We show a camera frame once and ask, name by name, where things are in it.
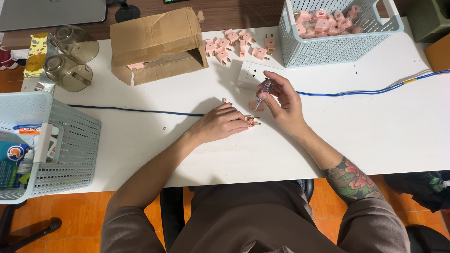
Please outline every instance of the cardboard box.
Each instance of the cardboard box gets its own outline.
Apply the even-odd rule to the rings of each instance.
[[[202,31],[192,8],[132,19],[109,27],[111,72],[122,82],[143,84],[208,67]],[[127,65],[148,62],[130,70]]]
[[[450,69],[450,34],[425,48],[424,52],[433,72]]]

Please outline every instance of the fingernail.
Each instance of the fingernail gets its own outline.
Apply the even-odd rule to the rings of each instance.
[[[260,99],[266,99],[267,95],[265,93],[260,93],[258,97]]]

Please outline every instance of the perforated plastic basket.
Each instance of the perforated plastic basket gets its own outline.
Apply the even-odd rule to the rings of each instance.
[[[25,143],[26,136],[13,127],[43,123],[27,189],[0,190],[0,204],[21,203],[28,198],[73,190],[92,184],[99,142],[100,121],[53,99],[50,93],[0,94],[0,140]],[[54,160],[45,163],[53,126],[58,128]]]
[[[354,62],[391,34],[403,31],[403,23],[393,0],[383,0],[391,18],[385,24],[378,14],[377,2],[378,0],[285,0],[278,25],[285,67]],[[352,5],[361,7],[355,26],[365,21],[363,33],[313,39],[302,39],[298,35],[294,12],[327,9],[332,14],[338,10],[346,14]]]

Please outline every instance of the wall socket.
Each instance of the wall socket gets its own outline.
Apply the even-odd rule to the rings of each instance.
[[[283,74],[283,70],[279,68],[243,61],[241,72],[238,77],[238,87],[246,90],[258,91],[257,86],[266,79],[266,76],[263,73],[265,70],[275,72],[279,75]]]

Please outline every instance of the forearm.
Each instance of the forearm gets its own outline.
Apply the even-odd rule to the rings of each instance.
[[[106,214],[126,206],[146,208],[161,192],[179,164],[198,144],[186,132],[133,174],[112,196]]]
[[[303,145],[325,175],[333,190],[344,202],[368,197],[384,199],[378,187],[351,161],[320,138],[309,126],[294,138]]]

